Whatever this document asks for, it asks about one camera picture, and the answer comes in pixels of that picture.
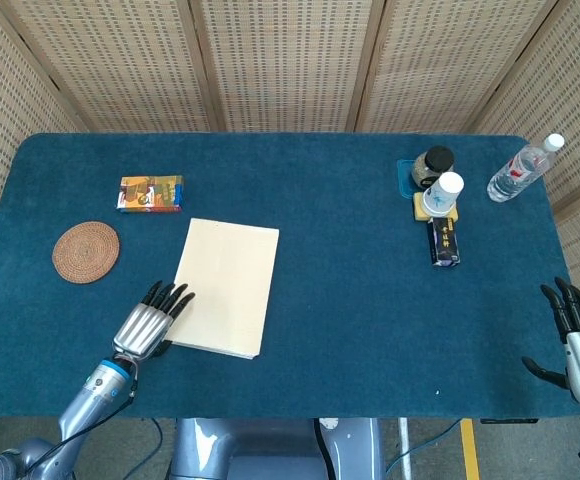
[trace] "blank notebook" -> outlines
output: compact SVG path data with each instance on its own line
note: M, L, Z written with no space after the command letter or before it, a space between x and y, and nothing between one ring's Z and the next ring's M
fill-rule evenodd
M193 218L175 277L196 293L168 331L177 345L259 355L279 230Z

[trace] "black jar lid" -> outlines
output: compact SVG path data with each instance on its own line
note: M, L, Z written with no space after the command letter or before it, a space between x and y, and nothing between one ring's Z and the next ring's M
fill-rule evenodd
M454 154L449 148L437 145L428 150L425 162L426 166L433 172L447 172L454 165Z

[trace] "woven coaster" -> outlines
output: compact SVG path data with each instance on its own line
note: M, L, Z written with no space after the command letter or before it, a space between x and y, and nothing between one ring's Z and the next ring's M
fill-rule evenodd
M101 222L75 225L54 246L52 263L72 283L90 283L110 271L119 256L119 237Z

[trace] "white cup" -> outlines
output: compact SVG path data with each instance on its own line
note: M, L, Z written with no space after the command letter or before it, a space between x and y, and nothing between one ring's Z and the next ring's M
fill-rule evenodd
M450 213L463 190L463 178L455 172L445 172L423 192L423 209L431 217Z

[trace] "dark box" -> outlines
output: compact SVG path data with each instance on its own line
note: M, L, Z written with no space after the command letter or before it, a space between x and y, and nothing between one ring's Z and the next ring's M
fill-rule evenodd
M459 264L459 247L451 218L431 218L428 221L428 240L433 265L454 267Z

